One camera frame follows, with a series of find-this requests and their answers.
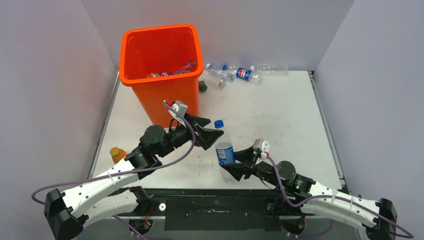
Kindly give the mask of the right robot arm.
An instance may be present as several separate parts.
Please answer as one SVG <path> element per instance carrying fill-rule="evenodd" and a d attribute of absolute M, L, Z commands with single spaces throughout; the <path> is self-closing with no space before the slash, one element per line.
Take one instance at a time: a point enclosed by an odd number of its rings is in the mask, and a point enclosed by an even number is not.
<path fill-rule="evenodd" d="M 318 215 L 356 228 L 367 240 L 394 240 L 397 213 L 393 203 L 385 198 L 368 200 L 327 187 L 296 172 L 286 160 L 275 163 L 262 161 L 266 151 L 254 147 L 225 157 L 217 151 L 220 167 L 236 181 L 257 177 L 281 192 L 283 209 L 289 214 L 301 212 Z"/>

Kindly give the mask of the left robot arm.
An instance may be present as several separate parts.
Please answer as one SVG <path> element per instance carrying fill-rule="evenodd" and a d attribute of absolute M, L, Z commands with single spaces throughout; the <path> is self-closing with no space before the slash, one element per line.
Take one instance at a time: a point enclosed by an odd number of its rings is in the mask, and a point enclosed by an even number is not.
<path fill-rule="evenodd" d="M 149 126 L 138 146 L 114 166 L 87 180 L 72 182 L 71 188 L 60 191 L 52 186 L 46 194 L 44 216 L 56 240 L 72 240 L 85 227 L 122 213 L 144 215 L 149 210 L 150 197 L 141 186 L 126 188 L 155 170 L 165 166 L 159 160 L 187 142 L 190 148 L 208 150 L 222 136 L 221 129 L 209 129 L 208 118 L 176 114 L 176 127 L 165 130 L 160 125 Z"/>

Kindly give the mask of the pepsi bottle front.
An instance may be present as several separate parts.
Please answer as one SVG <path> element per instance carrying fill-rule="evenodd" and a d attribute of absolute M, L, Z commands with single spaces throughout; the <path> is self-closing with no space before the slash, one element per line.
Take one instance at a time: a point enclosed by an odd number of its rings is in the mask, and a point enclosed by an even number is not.
<path fill-rule="evenodd" d="M 174 73 L 172 73 L 170 71 L 151 72 L 151 73 L 144 75 L 141 79 L 169 77 L 169 76 L 173 76 L 173 75 L 174 75 Z"/>

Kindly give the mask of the blue cap pepsi bottle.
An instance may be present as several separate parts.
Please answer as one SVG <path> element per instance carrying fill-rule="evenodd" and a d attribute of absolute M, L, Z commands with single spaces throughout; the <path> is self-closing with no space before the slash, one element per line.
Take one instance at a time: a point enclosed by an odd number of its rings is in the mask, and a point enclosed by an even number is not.
<path fill-rule="evenodd" d="M 216 120 L 214 122 L 214 127 L 215 129 L 222 130 L 224 132 L 224 134 L 219 137 L 219 139 L 214 144 L 218 164 L 221 170 L 221 176 L 226 183 L 235 182 L 236 180 L 234 177 L 223 168 L 223 165 L 234 164 L 236 162 L 231 136 L 225 127 L 223 120 Z"/>

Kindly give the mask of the small orange juice bottle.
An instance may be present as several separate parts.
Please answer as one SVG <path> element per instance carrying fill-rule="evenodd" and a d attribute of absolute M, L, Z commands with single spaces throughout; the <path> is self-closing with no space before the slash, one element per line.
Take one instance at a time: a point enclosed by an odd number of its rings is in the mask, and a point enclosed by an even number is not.
<path fill-rule="evenodd" d="M 112 147 L 109 151 L 111 159 L 114 164 L 117 164 L 119 161 L 124 159 L 127 155 L 127 152 L 119 147 Z"/>

